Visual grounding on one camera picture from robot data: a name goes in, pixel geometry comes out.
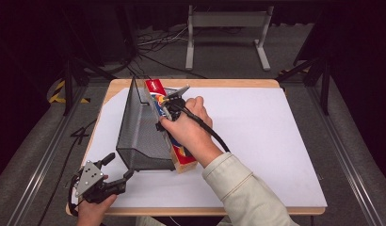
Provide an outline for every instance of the person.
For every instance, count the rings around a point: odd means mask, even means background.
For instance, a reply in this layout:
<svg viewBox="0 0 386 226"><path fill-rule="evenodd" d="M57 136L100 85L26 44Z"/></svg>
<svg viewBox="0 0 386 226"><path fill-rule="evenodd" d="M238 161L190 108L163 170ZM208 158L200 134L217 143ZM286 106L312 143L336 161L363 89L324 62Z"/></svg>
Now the person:
<svg viewBox="0 0 386 226"><path fill-rule="evenodd" d="M201 96L188 99L185 107L212 127ZM161 118L160 122L204 167L202 177L223 202L232 225L296 225L265 182L236 156L221 151L211 136L185 113L176 121ZM100 204L82 202L77 225L100 225L115 199L110 196Z"/></svg>

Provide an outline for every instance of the hand-mounted device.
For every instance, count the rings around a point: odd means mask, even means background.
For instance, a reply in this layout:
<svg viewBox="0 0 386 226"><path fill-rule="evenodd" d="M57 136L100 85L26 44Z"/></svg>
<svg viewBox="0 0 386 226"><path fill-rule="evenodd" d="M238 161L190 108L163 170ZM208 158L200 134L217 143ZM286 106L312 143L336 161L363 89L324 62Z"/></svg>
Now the hand-mounted device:
<svg viewBox="0 0 386 226"><path fill-rule="evenodd" d="M126 182L134 174L133 169L129 169L123 177L111 183L104 182L105 174L101 172L102 166L106 166L115 158L114 153L110 153L104 159L95 163L87 161L85 166L72 177L68 205L70 213L78 216L75 210L76 204L72 203L72 191L76 188L75 197L82 201L100 203L112 194L119 195L125 192Z"/></svg>

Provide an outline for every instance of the white paper sheet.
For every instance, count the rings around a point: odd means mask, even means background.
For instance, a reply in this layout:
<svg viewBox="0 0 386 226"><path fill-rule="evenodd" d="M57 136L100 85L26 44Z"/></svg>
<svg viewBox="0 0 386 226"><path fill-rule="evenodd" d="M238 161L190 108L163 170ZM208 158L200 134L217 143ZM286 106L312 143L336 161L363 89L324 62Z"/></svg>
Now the white paper sheet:
<svg viewBox="0 0 386 226"><path fill-rule="evenodd" d="M123 89L103 106L86 160L117 153L127 95L128 89ZM281 89L191 88L184 98L198 95L231 152L263 178L287 207L327 206ZM127 168L117 154L102 171L113 181ZM222 207L201 173L201 166L183 174L136 172L112 207Z"/></svg>

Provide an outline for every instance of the floor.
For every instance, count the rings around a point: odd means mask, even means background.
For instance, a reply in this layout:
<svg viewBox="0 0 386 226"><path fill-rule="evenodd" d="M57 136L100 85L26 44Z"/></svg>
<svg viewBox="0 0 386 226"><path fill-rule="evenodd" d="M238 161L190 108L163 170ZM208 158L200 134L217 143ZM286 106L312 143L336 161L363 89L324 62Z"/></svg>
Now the floor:
<svg viewBox="0 0 386 226"><path fill-rule="evenodd" d="M119 78L131 77L133 73L175 79L276 78L281 70L293 67L292 62L311 28L310 24L269 28L265 40L269 72L262 70L252 42L259 36L258 30L214 28L196 32L194 69L190 73L184 70L186 41L178 40L145 54L170 67L137 56L129 69L115 75ZM109 65L105 70L115 67ZM386 180L363 143L338 89L331 81L327 117L319 109L319 84L307 88L301 82L302 76L297 74L281 86L286 89L286 98L328 202L326 212L316 216L314 224L386 225ZM90 98L88 104L75 105L69 116L63 117L65 105L53 103L37 123L0 177L0 225L39 225L41 220L41 225L75 224L76 218L65 212L68 187L81 165L89 137L73 145L72 134L81 127L87 127L87 134L91 134L93 126L88 125L97 118L107 87L108 81L92 76L87 87L74 89L76 96ZM310 217L292 218L300 225L311 225ZM136 218L105 219L106 225L135 223Z"/></svg>

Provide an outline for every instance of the person's right hand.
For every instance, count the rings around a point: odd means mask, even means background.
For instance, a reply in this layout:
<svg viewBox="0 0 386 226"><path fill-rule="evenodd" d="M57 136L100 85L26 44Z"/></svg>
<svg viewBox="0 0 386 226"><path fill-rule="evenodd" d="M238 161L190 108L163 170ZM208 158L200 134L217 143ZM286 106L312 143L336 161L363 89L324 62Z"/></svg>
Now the person's right hand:
<svg viewBox="0 0 386 226"><path fill-rule="evenodd" d="M194 115L200 117L208 126L213 126L213 121L207 114L201 96L188 99L185 107ZM222 154L222 151L211 139L210 134L200 127L196 121L188 118L185 113L182 113L176 121L169 121L162 117L160 122L204 167Z"/></svg>

